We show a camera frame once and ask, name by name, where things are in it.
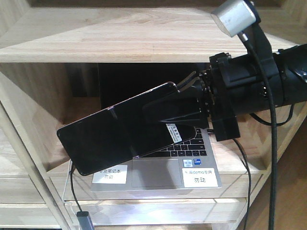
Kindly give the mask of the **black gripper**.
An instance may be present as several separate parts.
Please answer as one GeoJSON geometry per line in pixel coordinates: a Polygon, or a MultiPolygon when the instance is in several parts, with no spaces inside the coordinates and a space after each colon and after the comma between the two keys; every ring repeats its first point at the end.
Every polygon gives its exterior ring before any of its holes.
{"type": "MultiPolygon", "coordinates": [[[[178,92],[190,87],[205,85],[205,102],[211,117],[217,141],[240,137],[237,116],[252,114],[271,108],[269,92],[274,103],[281,103],[281,80],[275,62],[270,62],[266,72],[266,86],[258,63],[252,55],[231,58],[220,53],[207,63],[197,64],[199,73],[191,72],[177,84],[178,92]]],[[[142,107],[149,123],[177,124],[206,129],[208,113],[203,101],[185,93],[172,93],[147,103],[142,107]]]]}

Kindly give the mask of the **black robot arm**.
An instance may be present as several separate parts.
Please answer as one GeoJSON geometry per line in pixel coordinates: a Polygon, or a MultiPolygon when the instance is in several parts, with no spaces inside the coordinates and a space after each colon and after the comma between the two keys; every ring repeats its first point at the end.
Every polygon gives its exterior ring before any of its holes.
{"type": "Polygon", "coordinates": [[[238,115],[269,109],[269,92],[277,107],[306,101],[306,45],[280,49],[262,66],[268,86],[251,54],[212,56],[208,69],[192,73],[178,84],[177,91],[144,105],[145,119],[199,128],[212,125],[216,140],[224,141],[240,136],[238,115]]]}

